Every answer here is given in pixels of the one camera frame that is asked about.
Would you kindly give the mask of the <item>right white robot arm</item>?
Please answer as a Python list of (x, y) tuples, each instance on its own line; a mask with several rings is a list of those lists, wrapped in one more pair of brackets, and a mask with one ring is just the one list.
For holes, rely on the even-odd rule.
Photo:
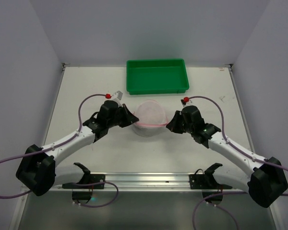
[(265, 208), (288, 189), (278, 159), (266, 159), (247, 149), (245, 155), (239, 153), (231, 146), (232, 141), (222, 136), (220, 128), (204, 121), (196, 106), (188, 105), (181, 111), (176, 111), (166, 127), (173, 133), (190, 134), (196, 143), (221, 154), (237, 166), (236, 170), (229, 170), (221, 163), (214, 163), (207, 168), (203, 180), (210, 188), (226, 185), (242, 190)]

